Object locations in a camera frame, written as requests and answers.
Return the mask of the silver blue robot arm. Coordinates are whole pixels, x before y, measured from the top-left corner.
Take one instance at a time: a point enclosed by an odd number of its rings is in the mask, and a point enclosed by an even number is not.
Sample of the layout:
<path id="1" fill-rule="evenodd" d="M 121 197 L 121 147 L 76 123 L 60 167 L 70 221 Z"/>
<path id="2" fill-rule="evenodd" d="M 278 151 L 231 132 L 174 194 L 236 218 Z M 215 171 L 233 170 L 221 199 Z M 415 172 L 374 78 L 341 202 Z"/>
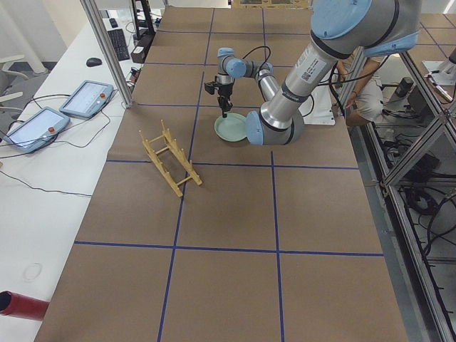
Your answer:
<path id="1" fill-rule="evenodd" d="M 232 109 L 234 80 L 253 78 L 266 98 L 259 112 L 247 115 L 247 139 L 253 145 L 287 145 L 304 131 L 299 107 L 321 79 L 358 47 L 367 57 L 407 51 L 418 42 L 421 1 L 318 1 L 311 17 L 311 42 L 283 83 L 277 83 L 268 63 L 237 58 L 232 48 L 220 48 L 214 81 L 208 93 L 218 93 L 222 116 Z"/>

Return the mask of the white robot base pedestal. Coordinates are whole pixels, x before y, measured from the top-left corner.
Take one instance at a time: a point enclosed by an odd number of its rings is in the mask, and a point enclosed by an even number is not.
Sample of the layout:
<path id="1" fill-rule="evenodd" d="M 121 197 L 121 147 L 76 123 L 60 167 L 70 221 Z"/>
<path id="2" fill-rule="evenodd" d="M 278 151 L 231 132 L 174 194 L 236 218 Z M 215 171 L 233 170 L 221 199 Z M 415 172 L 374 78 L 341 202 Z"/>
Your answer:
<path id="1" fill-rule="evenodd" d="M 316 87 L 311 96 L 299 107 L 306 125 L 335 125 L 331 92 L 328 86 Z"/>

